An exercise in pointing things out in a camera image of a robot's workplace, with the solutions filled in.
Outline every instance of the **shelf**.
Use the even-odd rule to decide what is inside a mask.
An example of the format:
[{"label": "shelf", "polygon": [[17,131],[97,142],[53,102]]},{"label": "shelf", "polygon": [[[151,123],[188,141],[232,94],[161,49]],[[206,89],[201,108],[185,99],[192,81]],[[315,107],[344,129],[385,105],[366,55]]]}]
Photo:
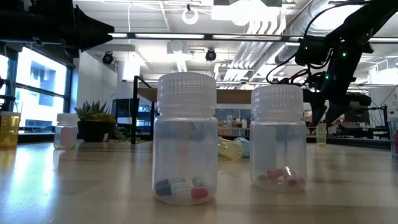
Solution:
[{"label": "shelf", "polygon": [[[156,88],[139,88],[138,95],[156,102]],[[217,90],[217,103],[251,104],[251,90]]]}]

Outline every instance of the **ceiling light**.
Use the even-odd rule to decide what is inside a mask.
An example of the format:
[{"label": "ceiling light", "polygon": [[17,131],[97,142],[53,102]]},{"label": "ceiling light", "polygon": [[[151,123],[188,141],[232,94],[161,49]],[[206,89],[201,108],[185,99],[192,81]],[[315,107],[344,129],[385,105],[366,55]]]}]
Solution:
[{"label": "ceiling light", "polygon": [[126,38],[127,34],[120,34],[120,33],[114,33],[114,34],[109,34],[111,35],[113,38]]},{"label": "ceiling light", "polygon": [[214,40],[250,40],[250,41],[282,41],[282,36],[280,35],[223,35],[216,34],[213,35]]},{"label": "ceiling light", "polygon": [[136,34],[137,39],[204,39],[204,34]]},{"label": "ceiling light", "polygon": [[372,44],[396,44],[398,43],[398,38],[394,37],[373,37],[370,39]]},{"label": "ceiling light", "polygon": [[[187,12],[193,12],[193,17],[190,18],[190,19],[187,18]],[[184,23],[186,23],[186,24],[188,24],[188,25],[194,25],[194,24],[197,23],[198,20],[199,20],[199,13],[198,13],[198,11],[196,11],[196,10],[194,10],[194,9],[192,9],[192,10],[185,9],[185,10],[182,12],[181,17],[182,17],[182,21],[184,21]]]}]

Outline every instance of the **plastic bottle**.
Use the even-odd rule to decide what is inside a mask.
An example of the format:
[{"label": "plastic bottle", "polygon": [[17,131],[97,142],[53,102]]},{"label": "plastic bottle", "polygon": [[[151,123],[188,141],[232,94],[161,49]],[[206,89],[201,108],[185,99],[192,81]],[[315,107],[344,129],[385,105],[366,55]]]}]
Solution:
[{"label": "plastic bottle", "polygon": [[17,147],[20,120],[20,113],[0,112],[0,149]]},{"label": "plastic bottle", "polygon": [[252,92],[251,180],[276,192],[305,188],[306,128],[303,93],[294,85],[271,85]]},{"label": "plastic bottle", "polygon": [[231,128],[232,127],[232,115],[227,115],[226,116],[226,127]]},{"label": "plastic bottle", "polygon": [[233,160],[240,159],[243,155],[242,144],[218,137],[218,154]]},{"label": "plastic bottle", "polygon": [[73,149],[77,141],[77,114],[61,113],[57,115],[54,134],[54,148]]},{"label": "plastic bottle", "polygon": [[192,72],[159,79],[154,126],[154,197],[190,205],[211,200],[217,189],[216,80]]},{"label": "plastic bottle", "polygon": [[326,124],[319,123],[317,125],[317,147],[326,146]]},{"label": "plastic bottle", "polygon": [[234,141],[242,144],[243,147],[243,158],[250,158],[250,141],[244,137],[237,137]]}]

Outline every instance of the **wooden table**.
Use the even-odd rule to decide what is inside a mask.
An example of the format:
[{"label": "wooden table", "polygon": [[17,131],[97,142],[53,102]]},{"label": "wooden table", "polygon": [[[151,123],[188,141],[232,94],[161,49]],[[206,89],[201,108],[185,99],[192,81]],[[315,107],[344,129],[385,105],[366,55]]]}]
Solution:
[{"label": "wooden table", "polygon": [[176,206],[152,198],[151,142],[51,144],[0,151],[0,223],[397,223],[398,162],[388,151],[308,145],[299,194],[257,189],[249,160],[219,159],[216,198]]}]

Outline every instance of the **bottle cap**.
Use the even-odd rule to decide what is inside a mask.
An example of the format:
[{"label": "bottle cap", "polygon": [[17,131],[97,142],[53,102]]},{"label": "bottle cap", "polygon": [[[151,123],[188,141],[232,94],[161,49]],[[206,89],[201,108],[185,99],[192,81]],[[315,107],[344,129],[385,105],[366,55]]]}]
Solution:
[{"label": "bottle cap", "polygon": [[57,122],[59,122],[59,123],[67,123],[70,125],[77,125],[77,121],[78,121],[77,114],[71,114],[71,113],[57,114]]},{"label": "bottle cap", "polygon": [[158,82],[157,106],[160,111],[177,107],[183,110],[215,109],[216,89],[216,80],[205,74],[177,72],[163,75]]},{"label": "bottle cap", "polygon": [[291,118],[304,111],[303,90],[295,85],[271,85],[253,90],[252,113],[256,118]]}]

